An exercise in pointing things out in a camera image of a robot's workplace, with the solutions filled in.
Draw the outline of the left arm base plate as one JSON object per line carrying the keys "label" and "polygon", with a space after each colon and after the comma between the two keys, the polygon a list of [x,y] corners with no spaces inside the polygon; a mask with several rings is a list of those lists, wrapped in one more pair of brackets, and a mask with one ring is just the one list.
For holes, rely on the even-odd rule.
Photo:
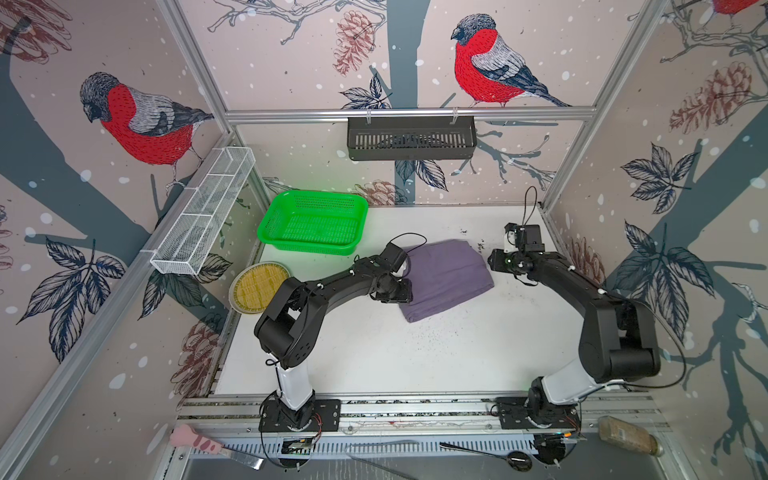
{"label": "left arm base plate", "polygon": [[341,401],[310,398],[299,410],[290,409],[282,400],[266,399],[260,407],[260,433],[337,432]]}

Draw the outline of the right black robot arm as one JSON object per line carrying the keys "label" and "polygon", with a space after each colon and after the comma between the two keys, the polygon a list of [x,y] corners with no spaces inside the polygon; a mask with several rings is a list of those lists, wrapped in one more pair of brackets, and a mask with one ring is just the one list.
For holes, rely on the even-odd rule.
{"label": "right black robot arm", "polygon": [[583,319],[576,358],[531,384],[526,408],[532,422],[547,424],[554,412],[575,407],[607,385],[659,373],[655,318],[649,307],[608,293],[556,252],[495,249],[488,264],[495,272],[524,276],[534,286],[549,288]]}

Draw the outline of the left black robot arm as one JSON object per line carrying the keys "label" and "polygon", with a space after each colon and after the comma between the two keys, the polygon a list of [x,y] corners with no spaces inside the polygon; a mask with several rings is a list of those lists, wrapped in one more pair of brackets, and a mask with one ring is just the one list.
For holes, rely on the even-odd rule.
{"label": "left black robot arm", "polygon": [[254,335],[275,362],[280,406],[299,423],[304,424],[313,411],[315,390],[304,362],[317,344],[326,315],[358,297],[384,304],[409,303],[411,281],[398,274],[407,260],[407,253],[389,246],[331,276],[312,281],[290,277],[278,288]]}

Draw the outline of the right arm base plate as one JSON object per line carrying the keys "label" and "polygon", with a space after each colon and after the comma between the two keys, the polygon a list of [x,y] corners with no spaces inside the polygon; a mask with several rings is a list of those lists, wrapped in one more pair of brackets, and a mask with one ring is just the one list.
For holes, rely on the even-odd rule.
{"label": "right arm base plate", "polygon": [[531,405],[527,397],[497,397],[491,412],[499,419],[503,430],[554,429],[577,430],[581,418],[577,405],[554,405],[542,401]]}

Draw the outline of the purple trousers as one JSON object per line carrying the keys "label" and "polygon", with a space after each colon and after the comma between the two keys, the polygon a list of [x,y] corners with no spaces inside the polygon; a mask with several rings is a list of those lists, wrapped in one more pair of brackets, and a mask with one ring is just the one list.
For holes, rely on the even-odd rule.
{"label": "purple trousers", "polygon": [[409,254],[405,277],[412,300],[400,309],[409,323],[443,313],[494,288],[482,256],[464,240],[426,244]]}

